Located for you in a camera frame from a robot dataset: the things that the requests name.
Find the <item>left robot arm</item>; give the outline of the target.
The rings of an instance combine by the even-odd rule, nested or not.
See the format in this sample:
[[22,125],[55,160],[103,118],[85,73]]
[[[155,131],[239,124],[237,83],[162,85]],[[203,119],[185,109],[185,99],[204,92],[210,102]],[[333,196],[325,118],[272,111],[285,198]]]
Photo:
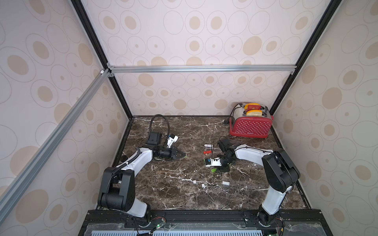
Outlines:
[[173,146],[178,139],[178,136],[170,134],[166,144],[161,145],[161,133],[153,132],[149,135],[147,143],[138,147],[126,161],[116,167],[106,168],[102,176],[97,205],[151,221],[149,205],[136,198],[135,177],[154,158],[179,160],[186,157],[184,152]]

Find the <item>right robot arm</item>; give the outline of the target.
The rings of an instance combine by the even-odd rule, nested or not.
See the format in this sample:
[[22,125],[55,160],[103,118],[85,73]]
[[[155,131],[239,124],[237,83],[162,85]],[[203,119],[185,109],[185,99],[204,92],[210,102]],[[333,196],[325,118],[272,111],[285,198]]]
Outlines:
[[301,175],[289,155],[282,148],[276,150],[259,149],[248,145],[233,145],[228,138],[218,141],[222,155],[212,161],[215,172],[228,172],[229,165],[237,159],[262,166],[269,188],[265,199],[259,206],[258,220],[260,225],[268,227],[275,222],[280,213],[282,202]]

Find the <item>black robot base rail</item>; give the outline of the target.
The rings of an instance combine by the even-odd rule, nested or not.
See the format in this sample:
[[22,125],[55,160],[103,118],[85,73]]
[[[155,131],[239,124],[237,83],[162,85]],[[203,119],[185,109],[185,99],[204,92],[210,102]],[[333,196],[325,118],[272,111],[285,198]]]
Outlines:
[[80,236],[330,236],[319,209],[282,210],[270,226],[262,226],[257,210],[154,210],[140,220],[112,210],[91,210]]

